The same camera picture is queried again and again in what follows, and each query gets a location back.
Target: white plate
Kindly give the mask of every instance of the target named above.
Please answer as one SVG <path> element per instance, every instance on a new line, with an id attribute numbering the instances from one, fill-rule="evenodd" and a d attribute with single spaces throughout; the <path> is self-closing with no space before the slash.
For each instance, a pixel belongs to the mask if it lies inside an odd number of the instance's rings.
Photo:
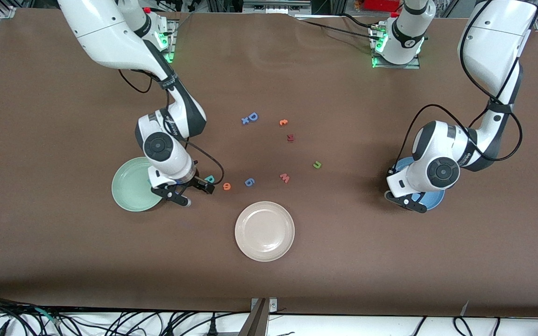
<path id="1" fill-rule="evenodd" d="M 235 241 L 246 257 L 274 261 L 292 246 L 294 221 L 283 206 L 274 202 L 256 202 L 238 216 Z"/>

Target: brown paper tablecloth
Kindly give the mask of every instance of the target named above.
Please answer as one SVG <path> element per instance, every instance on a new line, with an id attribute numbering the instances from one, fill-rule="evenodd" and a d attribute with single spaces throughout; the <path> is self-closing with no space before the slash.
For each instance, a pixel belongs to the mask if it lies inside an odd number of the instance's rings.
<path id="1" fill-rule="evenodd" d="M 321 22 L 363 32 L 347 19 Z M 162 202 L 130 213 L 114 203 L 111 180 L 142 156 L 136 121 L 164 93 L 155 84 L 136 93 L 92 62 L 60 11 L 19 9 L 0 25 L 0 296 L 203 310 L 275 296 L 286 311 L 417 315 L 457 315 L 470 300 L 468 315 L 538 316 L 538 33 L 521 59 L 517 154 L 463 170 L 424 215 L 383 198 L 422 106 L 442 104 L 469 123 L 486 103 L 457 59 L 465 23 L 435 19 L 421 69 L 387 70 L 371 68 L 367 40 L 286 15 L 192 15 L 173 66 L 207 113 L 192 141 L 222 162 L 232 189 L 188 191 L 187 209 Z M 139 87 L 143 77 L 128 74 Z M 243 126 L 252 112 L 258 121 Z M 450 121 L 425 111 L 411 138 L 432 119 Z M 517 140 L 509 124 L 502 154 Z M 234 239 L 239 213 L 261 200 L 286 207 L 296 227 L 290 251 L 269 263 Z"/>

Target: black clamp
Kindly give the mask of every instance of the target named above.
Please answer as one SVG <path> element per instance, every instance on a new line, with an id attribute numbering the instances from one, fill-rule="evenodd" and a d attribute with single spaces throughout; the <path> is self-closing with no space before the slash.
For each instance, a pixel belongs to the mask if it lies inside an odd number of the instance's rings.
<path id="1" fill-rule="evenodd" d="M 182 196 L 182 193 L 184 190 L 186 190 L 187 187 L 184 187 L 184 189 L 181 192 L 177 192 L 177 185 L 166 185 L 163 188 L 151 188 L 151 191 L 153 194 L 161 196 L 162 198 L 165 198 L 167 201 L 174 202 L 177 205 L 181 206 L 190 206 L 190 200 Z"/>
<path id="2" fill-rule="evenodd" d="M 394 197 L 391 191 L 385 193 L 386 200 L 394 202 L 395 204 L 401 206 L 404 209 L 416 211 L 419 213 L 427 212 L 427 207 L 424 204 L 420 204 L 419 201 L 425 196 L 425 193 L 420 193 L 418 200 L 412 199 L 412 194 L 408 194 L 402 197 Z"/>
<path id="3" fill-rule="evenodd" d="M 215 185 L 213 183 L 210 183 L 209 181 L 199 178 L 198 170 L 194 178 L 188 181 L 188 183 L 164 185 L 164 186 L 158 187 L 157 189 L 151 188 L 151 191 L 153 194 L 161 196 L 162 198 L 165 198 L 165 200 L 167 201 L 174 202 L 175 204 L 178 204 L 180 206 L 188 207 L 191 204 L 190 199 L 182 195 L 184 191 L 188 189 L 188 187 L 195 187 L 196 189 L 201 190 L 208 195 L 213 194 L 213 191 L 215 191 Z"/>
<path id="4" fill-rule="evenodd" d="M 490 109 L 495 113 L 504 113 L 504 114 L 514 113 L 514 111 L 512 111 L 512 105 L 498 104 L 497 102 L 494 102 L 492 99 L 490 99 L 489 102 L 487 102 L 487 109 Z"/>

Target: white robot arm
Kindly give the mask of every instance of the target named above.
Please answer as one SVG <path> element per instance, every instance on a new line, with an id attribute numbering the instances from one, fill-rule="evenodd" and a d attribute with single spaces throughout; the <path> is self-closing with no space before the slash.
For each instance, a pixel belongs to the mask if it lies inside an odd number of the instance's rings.
<path id="1" fill-rule="evenodd" d="M 128 15 L 124 15 L 116 5 Z M 142 9 L 130 0 L 58 0 L 60 8 L 79 44 L 92 60 L 112 69 L 141 70 L 155 78 L 175 102 L 166 108 L 141 117 L 136 125 L 136 140 L 152 167 L 149 180 L 153 192 L 182 206 L 190 200 L 181 193 L 173 193 L 175 186 L 184 189 L 194 186 L 207 193 L 213 185 L 195 177 L 192 158 L 177 140 L 201 134 L 207 118 L 201 106 L 188 93 L 175 71 L 151 41 L 135 34 L 145 35 L 154 29 L 143 28 Z"/>
<path id="2" fill-rule="evenodd" d="M 188 93 L 157 47 L 142 40 L 126 23 L 113 0 L 58 0 L 78 42 L 92 60 L 112 69 L 144 70 L 156 76 L 175 103 L 169 106 L 172 134 L 188 138 L 202 133 L 205 111 Z"/>
<path id="3" fill-rule="evenodd" d="M 421 128 L 412 146 L 414 162 L 399 172 L 394 169 L 387 177 L 388 200 L 424 212 L 425 207 L 409 195 L 448 189 L 457 182 L 460 168 L 476 172 L 493 164 L 491 158 L 499 152 L 521 82 L 522 69 L 517 58 L 529 37 L 536 12 L 534 4 L 523 0 L 487 0 L 476 4 L 469 19 L 469 23 L 474 22 L 470 28 L 470 24 L 465 27 L 459 53 L 464 51 L 460 57 L 466 69 L 485 83 L 496 99 L 489 101 L 481 127 L 476 130 L 465 131 L 442 121 L 431 121 Z"/>
<path id="4" fill-rule="evenodd" d="M 166 17 L 153 13 L 151 8 L 141 8 L 138 0 L 116 0 L 115 3 L 134 34 L 151 42 L 161 52 L 170 51 Z"/>
<path id="5" fill-rule="evenodd" d="M 380 23 L 386 26 L 386 34 L 375 51 L 393 64 L 412 61 L 425 40 L 435 9 L 433 0 L 406 0 L 398 17 L 390 17 Z"/>

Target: plate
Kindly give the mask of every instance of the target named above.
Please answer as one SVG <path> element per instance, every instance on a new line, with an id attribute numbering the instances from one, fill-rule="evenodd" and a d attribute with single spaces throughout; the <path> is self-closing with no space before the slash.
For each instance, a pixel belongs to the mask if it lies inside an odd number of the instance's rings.
<path id="1" fill-rule="evenodd" d="M 137 157 L 118 169 L 111 181 L 113 200 L 128 211 L 151 209 L 162 199 L 151 192 L 148 169 L 151 166 L 146 157 Z"/>
<path id="2" fill-rule="evenodd" d="M 294 242 L 294 221 L 283 206 L 274 202 L 256 202 L 238 216 L 235 241 L 252 260 L 274 261 L 282 257 Z"/>
<path id="3" fill-rule="evenodd" d="M 405 157 L 404 159 L 400 159 L 396 164 L 396 170 L 399 172 L 400 170 L 404 169 L 406 166 L 409 166 L 412 162 L 414 162 L 414 159 L 412 157 Z M 441 200 L 444 199 L 445 195 L 446 195 L 445 190 L 429 191 L 425 193 L 425 195 L 419 201 L 419 203 L 424 205 L 427 208 L 427 210 L 431 210 L 441 203 Z M 416 200 L 418 200 L 418 198 L 420 197 L 420 194 L 412 194 L 411 197 L 412 197 L 412 200 L 416 202 Z"/>

